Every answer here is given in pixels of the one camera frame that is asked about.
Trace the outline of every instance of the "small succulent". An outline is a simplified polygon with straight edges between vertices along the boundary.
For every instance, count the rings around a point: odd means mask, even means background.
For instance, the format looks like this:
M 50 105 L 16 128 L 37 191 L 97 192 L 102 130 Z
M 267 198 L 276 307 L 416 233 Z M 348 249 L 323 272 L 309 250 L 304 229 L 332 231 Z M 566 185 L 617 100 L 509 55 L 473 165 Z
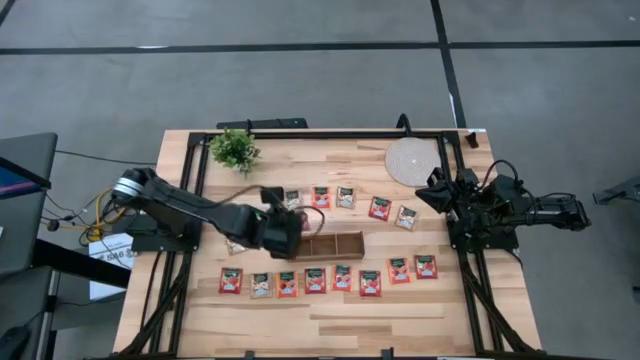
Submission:
M 238 168 L 246 177 L 253 170 L 260 149 L 253 143 L 254 136 L 245 130 L 224 129 L 224 133 L 209 142 L 209 151 L 213 159 L 225 167 Z

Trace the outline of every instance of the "round cork board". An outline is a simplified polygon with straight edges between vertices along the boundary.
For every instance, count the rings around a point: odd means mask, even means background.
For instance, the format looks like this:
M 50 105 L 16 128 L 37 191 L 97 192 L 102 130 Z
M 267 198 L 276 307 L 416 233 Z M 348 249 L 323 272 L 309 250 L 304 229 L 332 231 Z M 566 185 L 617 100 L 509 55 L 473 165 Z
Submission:
M 433 168 L 441 165 L 436 142 L 413 137 L 394 141 L 385 163 L 389 175 L 406 186 L 425 186 Z

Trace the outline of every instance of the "wooden table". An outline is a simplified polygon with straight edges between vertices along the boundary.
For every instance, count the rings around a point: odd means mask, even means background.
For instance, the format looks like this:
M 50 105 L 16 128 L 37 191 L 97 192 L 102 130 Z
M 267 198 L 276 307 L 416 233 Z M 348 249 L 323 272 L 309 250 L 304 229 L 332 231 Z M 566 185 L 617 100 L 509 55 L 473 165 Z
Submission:
M 189 131 L 167 131 L 158 159 L 159 176 L 176 186 L 188 134 Z M 309 204 L 311 186 L 356 188 L 355 210 L 325 211 L 327 224 L 323 233 L 364 231 L 364 260 L 346 263 L 356 269 L 381 271 L 382 297 L 361 298 L 356 281 L 351 293 L 304 295 L 303 291 L 296 299 L 252 300 L 249 273 L 296 270 L 301 274 L 306 267 L 326 266 L 329 274 L 332 263 L 273 260 L 264 250 L 229 256 L 224 237 L 212 226 L 204 225 L 201 247 L 191 267 L 179 356 L 242 356 L 245 350 L 255 350 L 257 356 L 379 356 L 381 349 L 391 346 L 398 356 L 474 354 L 457 256 L 449 246 L 444 216 L 415 197 L 415 189 L 400 185 L 389 176 L 384 158 L 392 141 L 257 140 L 262 159 L 259 168 L 246 179 L 212 160 L 208 162 L 204 196 L 210 199 L 221 199 L 250 184 L 262 184 L 300 189 Z M 478 142 L 480 147 L 471 149 L 463 141 L 462 150 L 466 166 L 482 178 L 493 156 L 486 133 L 478 133 Z M 196 150 L 189 189 L 194 186 L 199 151 Z M 453 170 L 452 153 L 449 160 Z M 388 222 L 367 216 L 373 195 L 393 201 Z M 260 204 L 257 192 L 235 201 Z M 393 225 L 399 205 L 419 211 L 415 231 Z M 412 264 L 414 281 L 391 285 L 385 260 L 414 254 L 435 254 L 439 279 L 415 280 Z M 486 251 L 486 257 L 496 305 L 526 342 L 539 347 L 520 265 L 504 251 Z M 138 332 L 154 258 L 155 254 L 142 254 L 135 262 L 114 351 L 128 345 Z M 163 259 L 156 273 L 149 313 L 155 308 Z M 222 267 L 244 269 L 240 295 L 218 294 Z M 486 316 L 482 306 L 478 307 L 485 347 L 491 348 Z M 169 312 L 161 350 L 167 348 L 172 318 L 173 313 Z

